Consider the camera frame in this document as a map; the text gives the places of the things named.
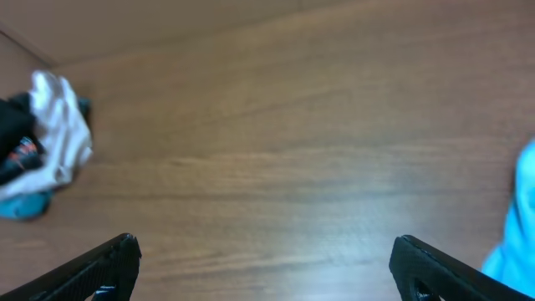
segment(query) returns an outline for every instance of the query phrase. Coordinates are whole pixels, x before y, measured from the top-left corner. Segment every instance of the brown wooden surface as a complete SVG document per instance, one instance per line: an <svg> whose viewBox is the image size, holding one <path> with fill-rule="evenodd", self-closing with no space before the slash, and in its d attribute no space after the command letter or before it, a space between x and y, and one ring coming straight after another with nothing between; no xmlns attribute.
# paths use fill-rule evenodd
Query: brown wooden surface
<svg viewBox="0 0 535 301"><path fill-rule="evenodd" d="M353 1L59 69L94 157L0 222L0 289L121 232L134 300L398 300L406 233L479 267L535 132L534 8Z"/></svg>

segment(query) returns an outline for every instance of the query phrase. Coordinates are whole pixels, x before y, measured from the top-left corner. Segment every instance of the wood grain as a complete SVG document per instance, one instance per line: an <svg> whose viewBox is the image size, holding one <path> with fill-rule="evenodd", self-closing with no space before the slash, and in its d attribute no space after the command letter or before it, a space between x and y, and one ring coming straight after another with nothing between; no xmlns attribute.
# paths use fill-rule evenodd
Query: wood grain
<svg viewBox="0 0 535 301"><path fill-rule="evenodd" d="M94 157L0 222L0 289L120 232L134 300L397 300L406 233L479 267L534 134L534 8L352 1L57 69Z"/></svg>

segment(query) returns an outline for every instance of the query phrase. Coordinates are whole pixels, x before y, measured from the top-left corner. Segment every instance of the wall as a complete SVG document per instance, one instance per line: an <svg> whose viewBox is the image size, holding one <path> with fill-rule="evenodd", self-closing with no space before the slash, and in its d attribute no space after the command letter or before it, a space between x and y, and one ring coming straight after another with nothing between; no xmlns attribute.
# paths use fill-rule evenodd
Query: wall
<svg viewBox="0 0 535 301"><path fill-rule="evenodd" d="M0 97L30 88L30 75L46 66L0 33Z"/></svg>
<svg viewBox="0 0 535 301"><path fill-rule="evenodd" d="M295 13L344 0L3 0L0 29L51 64Z"/></svg>

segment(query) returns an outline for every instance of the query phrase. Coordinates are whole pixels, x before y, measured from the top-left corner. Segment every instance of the black cloth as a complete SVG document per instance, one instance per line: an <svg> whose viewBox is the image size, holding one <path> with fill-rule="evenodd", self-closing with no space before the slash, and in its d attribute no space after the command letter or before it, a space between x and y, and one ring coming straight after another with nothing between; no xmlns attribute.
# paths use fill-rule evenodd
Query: black cloth
<svg viewBox="0 0 535 301"><path fill-rule="evenodd" d="M29 94L0 99L0 161L4 161L24 136L33 135L35 117L30 113Z"/></svg>

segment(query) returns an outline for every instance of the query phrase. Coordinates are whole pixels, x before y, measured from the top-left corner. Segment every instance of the crumpled fabric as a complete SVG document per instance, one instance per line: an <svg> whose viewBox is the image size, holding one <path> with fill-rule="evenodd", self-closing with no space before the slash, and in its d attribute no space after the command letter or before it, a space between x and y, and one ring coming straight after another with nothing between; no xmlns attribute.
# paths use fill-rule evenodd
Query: crumpled fabric
<svg viewBox="0 0 535 301"><path fill-rule="evenodd" d="M535 298L535 140L518 158L503 241L484 262L482 271Z"/></svg>
<svg viewBox="0 0 535 301"><path fill-rule="evenodd" d="M92 154L89 128L69 82L45 71L34 72L32 80L30 109L44 148L43 166L0 186L0 201L69 184Z"/></svg>

